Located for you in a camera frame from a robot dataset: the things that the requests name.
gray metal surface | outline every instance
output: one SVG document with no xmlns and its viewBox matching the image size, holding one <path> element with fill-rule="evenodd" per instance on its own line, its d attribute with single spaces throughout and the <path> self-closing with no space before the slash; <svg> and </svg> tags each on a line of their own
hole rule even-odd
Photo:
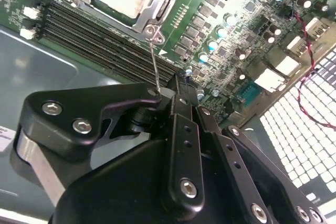
<svg viewBox="0 0 336 224">
<path fill-rule="evenodd" d="M 17 128 L 24 99 L 33 92 L 117 83 L 36 42 L 28 42 L 5 27 L 0 27 L 0 49 L 0 125 L 12 130 Z M 105 145 L 104 150 L 94 152 L 93 166 L 141 142 Z M 54 211 L 51 201 L 44 190 L 12 170 L 10 148 L 0 152 L 0 208 L 49 219 Z"/>
</svg>

mounting hole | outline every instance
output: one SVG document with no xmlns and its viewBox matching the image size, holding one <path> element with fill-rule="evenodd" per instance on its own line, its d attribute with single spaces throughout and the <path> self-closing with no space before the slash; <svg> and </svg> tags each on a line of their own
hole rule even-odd
<svg viewBox="0 0 336 224">
<path fill-rule="evenodd" d="M 188 140 L 184 141 L 184 145 L 187 146 L 188 148 L 191 148 L 192 146 L 192 144 Z"/>
<path fill-rule="evenodd" d="M 239 163 L 237 163 L 237 162 L 234 162 L 233 164 L 236 166 L 236 168 L 237 168 L 237 169 L 240 169 L 240 168 L 241 168 L 241 166 L 240 166 L 240 164 L 239 164 Z"/>
<path fill-rule="evenodd" d="M 229 151 L 233 151 L 233 148 L 230 145 L 226 145 L 226 148 L 228 148 Z"/>
<path fill-rule="evenodd" d="M 184 130 L 188 133 L 191 132 L 191 128 L 189 128 L 188 126 L 184 126 Z"/>
</svg>

white label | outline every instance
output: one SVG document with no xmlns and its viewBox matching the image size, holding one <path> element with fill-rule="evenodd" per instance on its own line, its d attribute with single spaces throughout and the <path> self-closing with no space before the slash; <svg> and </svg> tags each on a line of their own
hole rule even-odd
<svg viewBox="0 0 336 224">
<path fill-rule="evenodd" d="M 0 126 L 0 152 L 3 152 L 15 137 L 15 131 Z"/>
</svg>

black plastic part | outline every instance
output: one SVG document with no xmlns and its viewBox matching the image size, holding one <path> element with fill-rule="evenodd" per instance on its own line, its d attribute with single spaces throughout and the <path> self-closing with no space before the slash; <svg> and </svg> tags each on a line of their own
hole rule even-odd
<svg viewBox="0 0 336 224">
<path fill-rule="evenodd" d="M 198 125 L 202 139 L 202 152 L 210 153 L 225 171 L 229 183 L 227 190 L 232 192 L 232 216 L 239 223 L 255 223 L 260 221 L 254 216 L 251 206 L 259 205 L 266 213 L 267 223 L 272 223 L 261 196 L 232 139 L 222 136 L 215 118 L 204 113 L 204 108 L 196 107 Z"/>
<path fill-rule="evenodd" d="M 230 191 L 222 171 L 202 157 L 206 205 L 194 219 L 177 221 L 162 207 L 164 140 L 148 141 L 93 170 L 62 195 L 52 224 L 231 224 Z"/>
<path fill-rule="evenodd" d="M 204 186 L 198 126 L 192 121 L 192 106 L 182 95 L 172 98 L 163 174 L 164 207 L 177 220 L 190 220 L 202 210 Z M 189 198 L 181 191 L 181 181 L 191 181 L 197 195 Z"/>
<path fill-rule="evenodd" d="M 232 134 L 232 129 L 237 130 L 239 136 Z M 302 208 L 308 214 L 309 223 L 318 224 L 311 215 L 310 208 L 318 212 L 322 216 L 323 222 L 326 223 L 325 217 L 317 207 L 306 199 L 305 195 L 294 186 L 289 178 L 240 129 L 229 126 L 227 129 L 223 129 L 222 133 L 234 141 L 244 163 L 248 165 L 254 183 L 262 192 L 263 201 L 268 208 L 272 209 L 274 217 L 279 223 L 305 223 L 299 217 L 297 207 Z"/>
<path fill-rule="evenodd" d="M 36 92 L 24 102 L 20 125 L 30 139 L 67 160 L 79 161 L 90 156 L 104 119 L 131 108 L 154 108 L 160 101 L 160 94 L 146 83 Z M 46 102 L 58 103 L 62 112 L 57 116 L 44 113 Z M 92 130 L 88 134 L 76 132 L 72 128 L 76 119 L 86 119 Z"/>
</svg>

screw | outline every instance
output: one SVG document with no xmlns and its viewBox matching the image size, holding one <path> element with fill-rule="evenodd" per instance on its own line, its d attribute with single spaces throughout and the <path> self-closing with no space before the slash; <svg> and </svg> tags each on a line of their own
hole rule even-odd
<svg viewBox="0 0 336 224">
<path fill-rule="evenodd" d="M 264 212 L 264 210 L 259 207 L 257 204 L 253 203 L 251 206 L 252 212 L 254 216 L 261 222 L 266 223 L 267 222 L 267 215 Z"/>
<path fill-rule="evenodd" d="M 54 102 L 46 102 L 42 105 L 42 110 L 48 115 L 59 115 L 62 112 L 61 105 Z"/>
<path fill-rule="evenodd" d="M 231 132 L 236 135 L 236 136 L 239 136 L 239 131 L 237 131 L 235 128 L 232 128 L 231 129 Z"/>
<path fill-rule="evenodd" d="M 197 189 L 196 186 L 189 180 L 184 179 L 180 183 L 181 185 L 181 191 L 185 196 L 188 198 L 195 198 L 197 195 Z"/>
<path fill-rule="evenodd" d="M 187 105 L 188 102 L 186 100 L 184 100 L 183 98 L 180 98 L 180 102 L 182 102 L 183 104 Z"/>
<path fill-rule="evenodd" d="M 88 120 L 85 119 L 77 119 L 72 124 L 72 127 L 75 131 L 77 131 L 80 134 L 88 134 L 91 130 L 91 124 Z"/>
<path fill-rule="evenodd" d="M 311 215 L 313 215 L 315 220 L 317 220 L 319 223 L 323 222 L 321 216 L 314 209 L 310 208 L 309 210 L 310 210 Z"/>
<path fill-rule="evenodd" d="M 152 89 L 148 89 L 148 94 L 152 95 L 152 96 L 156 96 L 156 92 Z"/>
<path fill-rule="evenodd" d="M 308 214 L 301 208 L 301 207 L 296 207 L 299 216 L 305 221 L 305 222 L 309 222 L 310 218 L 308 216 Z"/>
<path fill-rule="evenodd" d="M 154 28 L 153 28 L 152 26 L 148 26 L 148 27 L 146 28 L 146 32 L 147 32 L 148 34 L 152 34 L 152 33 L 154 32 Z"/>
<path fill-rule="evenodd" d="M 206 115 L 210 115 L 209 110 L 207 110 L 206 108 L 202 108 L 202 110 L 203 110 L 204 114 L 206 114 Z"/>
</svg>

